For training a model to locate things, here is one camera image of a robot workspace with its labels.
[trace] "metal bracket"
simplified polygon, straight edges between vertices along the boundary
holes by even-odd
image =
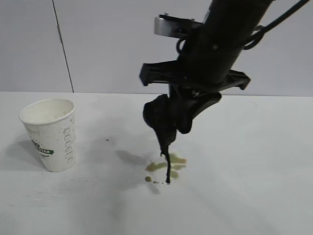
[[[194,19],[182,19],[169,16],[167,13],[155,17],[155,34],[171,38],[182,38],[189,35],[191,29],[197,28],[202,23]]]

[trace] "paper cup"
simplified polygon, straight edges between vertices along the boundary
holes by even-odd
[[[52,172],[69,169],[74,155],[74,104],[65,99],[46,99],[33,103],[20,113],[44,166]]]

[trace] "cup rim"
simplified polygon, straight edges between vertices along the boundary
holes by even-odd
[[[29,108],[30,106],[33,106],[33,105],[35,105],[35,104],[44,102],[44,101],[48,101],[48,100],[65,100],[65,101],[68,101],[68,102],[70,102],[70,103],[73,105],[73,109],[72,109],[68,114],[66,114],[66,115],[64,115],[64,116],[62,116],[62,117],[59,117],[59,118],[57,118],[57,119],[55,119],[55,120],[53,120],[53,121],[46,121],[46,122],[42,122],[42,123],[33,123],[33,122],[29,122],[29,121],[24,121],[24,120],[22,120],[21,115],[22,115],[22,113],[23,113],[27,108]],[[64,119],[66,119],[67,117],[69,117],[70,115],[72,115],[72,114],[74,113],[74,111],[75,111],[75,104],[74,104],[72,101],[68,100],[68,99],[59,99],[59,98],[43,99],[43,100],[39,100],[39,101],[37,101],[37,102],[31,103],[31,104],[27,105],[25,108],[23,108],[23,109],[20,111],[19,119],[20,119],[20,121],[21,121],[23,124],[29,124],[29,125],[34,125],[34,126],[43,126],[43,125],[49,125],[49,124],[53,124],[53,123],[62,121],[62,120],[64,120]]]

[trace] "black cable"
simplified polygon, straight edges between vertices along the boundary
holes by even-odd
[[[176,51],[178,54],[181,53],[180,44],[187,39],[187,36],[180,38],[176,43]]]
[[[293,13],[295,13],[297,10],[299,10],[301,7],[303,7],[305,4],[307,4],[310,0],[300,0],[299,2],[297,2],[294,6],[292,6],[288,11],[286,11],[283,15],[281,15],[280,17],[278,17],[276,20],[274,20],[273,22],[271,22],[270,24],[268,24],[267,26],[265,26],[264,28],[262,28],[260,31],[258,31],[257,33],[253,34],[250,38],[248,38],[248,40],[246,41],[245,45],[248,43],[251,43],[255,40],[258,40],[257,43],[260,42],[260,40],[262,39],[262,37],[264,36],[265,33],[269,32],[270,30],[272,30],[273,28],[275,28],[276,26],[278,26],[281,22],[283,22],[285,19],[287,19],[289,16],[291,16]]]
[[[259,44],[259,42],[262,40],[263,37],[264,37],[264,34],[261,35],[259,38],[255,39],[254,41],[252,41],[250,44],[244,46],[243,50],[250,50],[254,48],[256,45]]]
[[[171,183],[171,158],[170,158],[170,154],[168,152],[168,148],[167,148],[167,151],[164,151],[161,154],[163,154],[165,156],[165,159],[167,161],[166,181],[165,182],[170,184]]]

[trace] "white wall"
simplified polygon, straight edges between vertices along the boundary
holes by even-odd
[[[267,25],[298,0],[274,1]],[[142,63],[176,59],[176,39],[153,34],[165,11],[202,21],[210,0],[55,0],[74,90],[165,93],[143,87]],[[244,51],[234,69],[252,79],[246,91],[227,94],[313,95],[312,1]],[[70,92],[52,0],[0,1],[0,91]]]
[[[297,0],[274,1],[262,20],[267,25]],[[153,19],[165,11],[202,21],[208,0],[55,0],[76,92],[163,93],[165,85],[143,87],[142,63],[176,59],[176,39],[153,34]],[[243,52],[234,69],[252,82],[228,94],[313,95],[313,4]]]
[[[71,92],[51,0],[0,1],[0,91]]]

